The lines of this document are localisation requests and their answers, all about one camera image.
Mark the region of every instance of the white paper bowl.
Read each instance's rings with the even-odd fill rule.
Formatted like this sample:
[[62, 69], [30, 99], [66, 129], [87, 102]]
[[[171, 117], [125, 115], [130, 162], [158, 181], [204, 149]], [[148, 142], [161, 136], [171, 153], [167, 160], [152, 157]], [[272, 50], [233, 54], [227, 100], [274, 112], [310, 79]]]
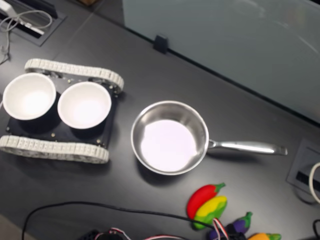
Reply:
[[63, 92], [58, 102], [61, 120], [74, 129], [89, 129], [100, 124], [109, 114], [111, 97], [95, 82], [80, 82]]
[[26, 73], [13, 79], [3, 93], [3, 107], [18, 120], [32, 120], [44, 115], [54, 104], [56, 87], [41, 73]]

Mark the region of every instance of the pan handle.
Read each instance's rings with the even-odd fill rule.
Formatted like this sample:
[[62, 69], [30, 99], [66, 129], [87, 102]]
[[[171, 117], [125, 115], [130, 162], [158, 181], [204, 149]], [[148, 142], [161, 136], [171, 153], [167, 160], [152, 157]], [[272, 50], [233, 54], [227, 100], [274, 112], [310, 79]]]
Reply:
[[209, 139], [208, 153], [214, 153], [215, 149], [232, 149], [257, 154], [286, 156], [288, 150], [284, 146], [259, 142], [259, 141], [213, 141]]

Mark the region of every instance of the wire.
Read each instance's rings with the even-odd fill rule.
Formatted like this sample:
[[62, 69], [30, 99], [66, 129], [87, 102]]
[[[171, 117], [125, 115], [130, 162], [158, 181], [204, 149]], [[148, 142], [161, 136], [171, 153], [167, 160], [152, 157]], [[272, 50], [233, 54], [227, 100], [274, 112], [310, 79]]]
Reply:
[[154, 239], [182, 239], [185, 240], [185, 238], [180, 236], [174, 236], [174, 235], [156, 235], [156, 236], [150, 236], [144, 240], [154, 240]]
[[116, 227], [111, 227], [110, 230], [113, 230], [113, 231], [117, 231], [118, 233], [121, 233], [123, 234], [127, 240], [131, 240], [131, 238], [125, 233], [125, 231], [122, 231], [121, 229], [119, 228], [116, 228]]
[[[28, 15], [28, 14], [44, 14], [49, 19], [49, 23], [47, 25], [36, 26], [36, 25], [32, 25], [32, 24], [24, 21], [23, 19], [21, 19], [22, 16]], [[7, 26], [2, 28], [3, 24], [8, 20], [9, 20], [9, 23], [7, 24]], [[2, 60], [0, 60], [0, 65], [3, 64], [4, 62], [6, 62], [10, 58], [10, 36], [9, 35], [10, 35], [11, 30], [14, 29], [18, 24], [26, 25], [29, 28], [34, 27], [37, 29], [45, 29], [45, 28], [49, 27], [52, 23], [53, 23], [53, 19], [50, 16], [50, 14], [45, 11], [42, 11], [42, 10], [24, 11], [24, 12], [17, 14], [16, 16], [8, 16], [5, 19], [3, 19], [0, 22], [0, 32], [3, 32], [6, 34], [6, 45], [0, 46], [0, 52], [3, 55]]]
[[314, 220], [313, 223], [312, 223], [312, 228], [313, 228], [313, 232], [314, 232], [314, 235], [316, 237], [316, 240], [320, 240], [320, 235], [317, 231], [317, 226], [316, 224], [320, 222], [320, 219], [317, 219], [317, 220]]
[[121, 212], [127, 212], [127, 213], [163, 216], [163, 217], [168, 217], [168, 218], [173, 218], [173, 219], [180, 219], [180, 220], [184, 220], [184, 221], [191, 222], [191, 223], [197, 223], [197, 224], [201, 224], [201, 225], [203, 225], [205, 227], [208, 227], [210, 229], [213, 229], [213, 230], [215, 229], [214, 226], [212, 226], [210, 224], [207, 224], [207, 223], [204, 223], [204, 222], [201, 222], [201, 221], [197, 221], [197, 220], [194, 220], [194, 219], [190, 219], [188, 217], [170, 214], [170, 213], [128, 209], [128, 208], [124, 208], [124, 207], [112, 206], [112, 205], [108, 205], [108, 204], [90, 202], [90, 201], [66, 201], [66, 202], [61, 202], [61, 203], [41, 206], [41, 207], [38, 207], [38, 208], [32, 210], [26, 216], [26, 218], [24, 220], [24, 224], [23, 224], [23, 228], [22, 228], [22, 234], [21, 234], [21, 240], [25, 240], [25, 232], [26, 232], [26, 229], [27, 229], [27, 224], [28, 224], [28, 221], [29, 221], [30, 217], [34, 213], [36, 213], [36, 212], [38, 212], [40, 210], [49, 209], [49, 208], [55, 208], [55, 207], [61, 207], [61, 206], [66, 206], [66, 205], [89, 205], [89, 206], [113, 209], [113, 210], [117, 210], [117, 211], [121, 211]]
[[220, 231], [218, 229], [217, 226], [219, 226], [219, 228], [221, 229], [223, 235], [225, 236], [226, 240], [229, 240], [229, 235], [225, 229], [225, 227], [222, 225], [222, 223], [218, 220], [218, 218], [214, 218], [212, 220], [212, 223], [213, 223], [213, 226], [214, 226], [214, 229], [218, 235], [218, 237], [215, 239], [215, 240], [221, 240], [221, 236], [220, 236]]
[[312, 196], [314, 197], [314, 199], [320, 204], [320, 199], [317, 196], [315, 189], [314, 189], [314, 176], [315, 176], [315, 172], [316, 172], [317, 168], [319, 168], [319, 167], [320, 167], [320, 162], [315, 164], [311, 169], [311, 172], [309, 175], [309, 188], [310, 188], [310, 192], [311, 192]]
[[99, 233], [97, 236], [95, 236], [94, 240], [97, 240], [103, 234], [104, 234], [103, 232]]

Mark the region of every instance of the white tank track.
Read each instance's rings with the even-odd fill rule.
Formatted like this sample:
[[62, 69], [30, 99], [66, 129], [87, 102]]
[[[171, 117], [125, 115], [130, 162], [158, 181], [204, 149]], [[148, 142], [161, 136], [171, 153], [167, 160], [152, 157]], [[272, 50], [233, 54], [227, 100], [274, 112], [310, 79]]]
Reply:
[[[116, 93], [122, 92], [124, 80], [117, 73], [99, 67], [74, 65], [57, 61], [33, 58], [24, 67], [26, 73], [37, 72], [62, 78], [63, 74], [85, 76], [107, 82]], [[4, 135], [0, 138], [0, 150], [27, 158], [77, 161], [105, 164], [109, 161], [107, 149], [87, 143], [57, 142], [28, 137]]]

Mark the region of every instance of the black cable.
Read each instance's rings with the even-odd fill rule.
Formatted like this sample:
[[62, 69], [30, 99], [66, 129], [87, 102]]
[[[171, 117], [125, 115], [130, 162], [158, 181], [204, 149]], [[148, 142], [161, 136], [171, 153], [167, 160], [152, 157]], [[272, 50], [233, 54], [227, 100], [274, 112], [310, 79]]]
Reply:
[[316, 226], [316, 224], [317, 224], [318, 222], [320, 222], [320, 219], [316, 219], [316, 220], [314, 220], [313, 223], [312, 223], [312, 228], [313, 228], [313, 232], [314, 232], [314, 235], [315, 235], [315, 237], [316, 237], [316, 240], [320, 240], [320, 235], [319, 235], [319, 233], [318, 233], [318, 231], [317, 231], [317, 226]]
[[103, 203], [97, 203], [97, 202], [90, 202], [90, 201], [66, 201], [66, 202], [61, 202], [61, 203], [41, 206], [41, 207], [38, 207], [38, 208], [32, 210], [26, 216], [26, 218], [24, 220], [21, 240], [25, 240], [25, 232], [26, 232], [26, 229], [27, 229], [28, 220], [34, 213], [36, 213], [36, 212], [38, 212], [40, 210], [43, 210], [43, 209], [61, 207], [61, 206], [65, 206], [65, 205], [90, 205], [90, 206], [113, 209], [113, 210], [117, 210], [117, 211], [121, 211], [121, 212], [127, 212], [127, 213], [163, 216], [163, 217], [168, 217], [168, 218], [173, 218], [173, 219], [180, 219], [180, 220], [184, 220], [184, 221], [191, 222], [191, 223], [201, 224], [201, 225], [203, 225], [205, 227], [208, 227], [208, 228], [211, 228], [211, 229], [215, 230], [214, 226], [212, 226], [210, 224], [207, 224], [207, 223], [204, 223], [204, 222], [201, 222], [201, 221], [197, 221], [197, 220], [193, 220], [193, 219], [190, 219], [188, 217], [170, 214], [170, 213], [162, 213], [162, 212], [156, 212], [156, 211], [145, 211], [145, 210], [134, 210], [134, 209], [128, 209], [128, 208], [112, 206], [112, 205], [103, 204]]

